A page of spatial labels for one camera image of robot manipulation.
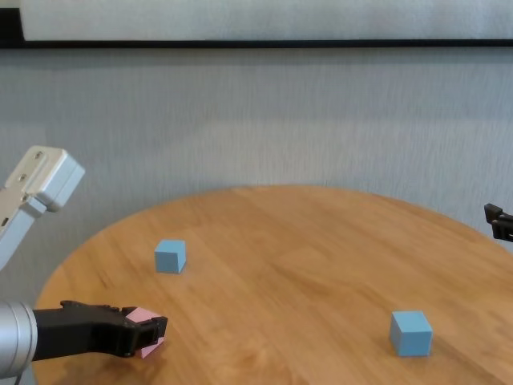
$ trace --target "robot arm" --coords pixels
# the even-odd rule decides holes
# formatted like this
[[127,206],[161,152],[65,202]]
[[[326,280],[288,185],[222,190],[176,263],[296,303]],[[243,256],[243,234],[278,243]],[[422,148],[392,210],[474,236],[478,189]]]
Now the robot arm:
[[0,190],[0,270],[34,221],[57,212],[68,201],[84,169],[60,148],[34,146]]
[[[34,146],[0,190],[0,270],[34,221],[68,201],[84,169],[66,151]],[[0,300],[0,379],[20,375],[32,360],[87,352],[131,357],[163,337],[168,319],[133,322],[135,308],[62,301],[59,309],[32,310]]]

